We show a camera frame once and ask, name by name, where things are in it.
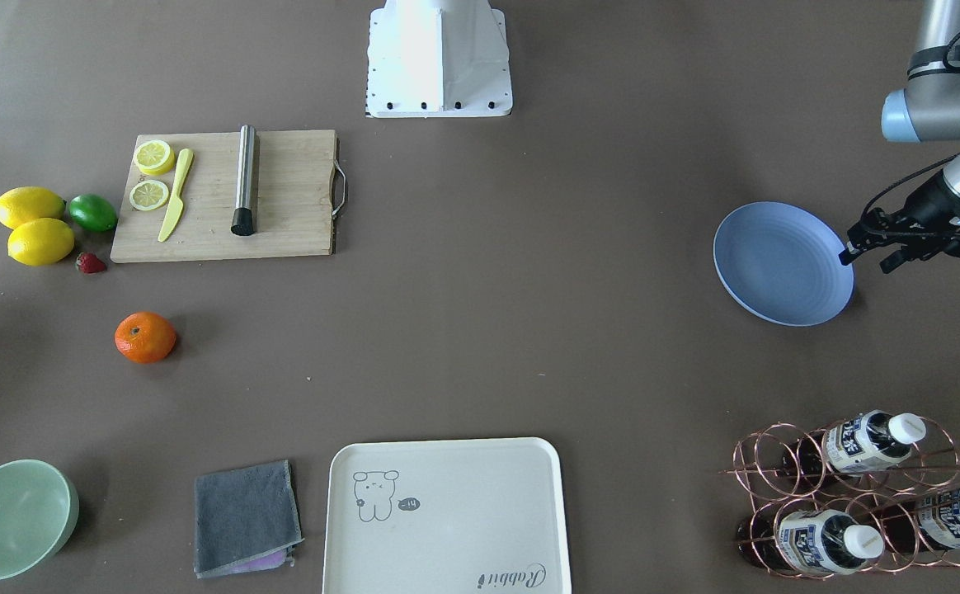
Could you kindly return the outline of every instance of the bottle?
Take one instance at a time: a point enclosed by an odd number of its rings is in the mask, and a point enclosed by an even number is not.
[[[759,568],[798,572],[811,578],[850,575],[883,554],[879,530],[862,526],[842,511],[794,511],[783,516],[777,530],[766,519],[747,519],[736,529],[741,555]]]
[[[926,432],[924,420],[913,413],[891,415],[873,410],[828,429],[823,439],[803,439],[789,446],[799,464],[785,452],[778,471],[785,477],[800,476],[801,484],[824,488],[831,481],[828,473],[872,473],[905,461],[912,454],[912,445],[924,439]],[[816,443],[821,444],[823,455],[816,450]],[[819,481],[822,470],[826,478]]]
[[[912,516],[924,538],[918,550],[960,549],[960,488],[944,490],[912,501],[890,507],[883,513],[883,529],[898,553],[907,555],[917,549],[916,527],[910,522]]]

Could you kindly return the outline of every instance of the bottle rack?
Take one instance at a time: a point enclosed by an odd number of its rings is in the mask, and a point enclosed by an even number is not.
[[[877,473],[832,474],[822,464],[819,476],[802,474],[798,445],[811,441],[819,452],[822,463],[824,451],[820,447],[828,429],[846,420],[826,427],[804,431],[786,422],[776,422],[766,429],[751,433],[733,448],[733,466],[730,473],[751,498],[751,518],[741,523],[736,545],[744,550],[755,544],[774,540],[760,536],[766,522],[776,526],[781,516],[797,511],[838,510],[847,512],[855,520],[876,527],[883,534],[883,556],[862,572],[897,573],[913,567],[960,568],[960,549],[932,552],[927,550],[924,534],[906,504],[924,499],[928,493],[960,485],[960,456],[952,437],[937,422],[924,418],[928,435],[916,444],[905,463],[894,469]],[[786,469],[785,461],[792,461],[794,469]],[[887,533],[886,522],[892,518],[907,518],[916,539],[910,550],[899,550]],[[766,571],[781,578],[827,579],[798,572],[771,568],[764,561]]]

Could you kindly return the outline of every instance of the lime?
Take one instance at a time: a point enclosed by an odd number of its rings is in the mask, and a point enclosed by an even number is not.
[[[54,264],[73,251],[73,230],[61,219],[33,219],[7,238],[7,255],[27,266]]]
[[[168,201],[168,186],[164,181],[140,181],[129,192],[129,203],[135,210],[155,210]]]
[[[47,188],[15,188],[0,196],[0,222],[9,229],[17,229],[21,223],[33,219],[57,219],[65,206],[65,200]]]
[[[147,176],[160,176],[172,170],[176,154],[164,140],[148,140],[136,149],[133,162]]]
[[[89,232],[108,232],[117,226],[114,206],[94,193],[85,193],[70,200],[68,210],[69,218]]]

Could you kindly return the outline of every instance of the bottle cap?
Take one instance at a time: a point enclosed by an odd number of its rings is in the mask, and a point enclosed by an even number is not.
[[[875,559],[883,554],[883,537],[871,526],[849,526],[843,530],[846,552],[859,559]]]
[[[912,412],[895,414],[891,421],[887,422],[887,429],[891,430],[891,437],[898,443],[915,444],[928,435],[928,426],[924,424],[922,418]]]

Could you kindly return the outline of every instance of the strawberry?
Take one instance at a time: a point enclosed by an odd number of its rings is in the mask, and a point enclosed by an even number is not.
[[[77,270],[87,275],[101,273],[106,270],[106,263],[95,253],[81,252],[81,255],[77,256]]]

